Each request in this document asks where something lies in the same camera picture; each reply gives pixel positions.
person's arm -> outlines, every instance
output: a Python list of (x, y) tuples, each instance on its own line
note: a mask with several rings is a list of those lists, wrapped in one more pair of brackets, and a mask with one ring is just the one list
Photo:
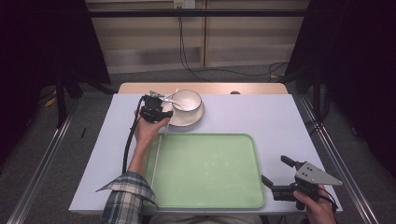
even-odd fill
[[(329, 197), (329, 195), (322, 189), (324, 189), (324, 186), (319, 185), (318, 193), (321, 196)], [(300, 192), (299, 190), (295, 190), (293, 194), (296, 199), (298, 199), (302, 203), (305, 203), (306, 213), (308, 215), (310, 224), (336, 223), (334, 215), (332, 213), (332, 206), (329, 202), (323, 199), (319, 199), (319, 201), (316, 203), (310, 197)]]
[(149, 147), (158, 131), (169, 122), (163, 119), (149, 123), (140, 119), (135, 130), (136, 147), (128, 170), (102, 189), (113, 189), (107, 199), (102, 223), (141, 223), (140, 210), (143, 200), (155, 203), (155, 196), (143, 177)]

light green plastic tray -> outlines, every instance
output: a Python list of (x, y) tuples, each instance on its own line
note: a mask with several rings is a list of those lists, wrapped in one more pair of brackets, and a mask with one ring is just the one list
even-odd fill
[(265, 194), (253, 139), (239, 133), (159, 134), (146, 179), (162, 208), (260, 208)]

plaid shirt sleeve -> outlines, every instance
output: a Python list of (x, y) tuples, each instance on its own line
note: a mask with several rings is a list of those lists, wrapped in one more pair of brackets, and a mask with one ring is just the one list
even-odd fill
[(103, 189), (112, 191), (102, 214), (102, 223), (140, 224), (143, 200), (156, 204), (154, 192), (146, 179), (135, 172), (124, 173), (99, 190)]

white saucer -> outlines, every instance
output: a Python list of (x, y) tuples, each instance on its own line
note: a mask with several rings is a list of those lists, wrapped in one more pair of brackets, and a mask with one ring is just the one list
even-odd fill
[[(162, 106), (163, 106), (163, 111), (170, 111), (173, 109), (172, 104), (170, 103), (163, 103)], [(198, 122), (201, 119), (201, 117), (204, 115), (204, 113), (205, 113), (204, 102), (202, 102), (198, 110), (194, 112), (182, 112), (182, 111), (174, 110), (174, 114), (169, 124), (178, 127), (189, 126)]]

wall outlet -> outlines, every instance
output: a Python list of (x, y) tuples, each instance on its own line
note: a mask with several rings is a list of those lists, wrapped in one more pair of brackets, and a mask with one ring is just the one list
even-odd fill
[(184, 0), (184, 8), (195, 8), (195, 0)]
[(184, 0), (174, 0), (174, 8), (184, 8)]

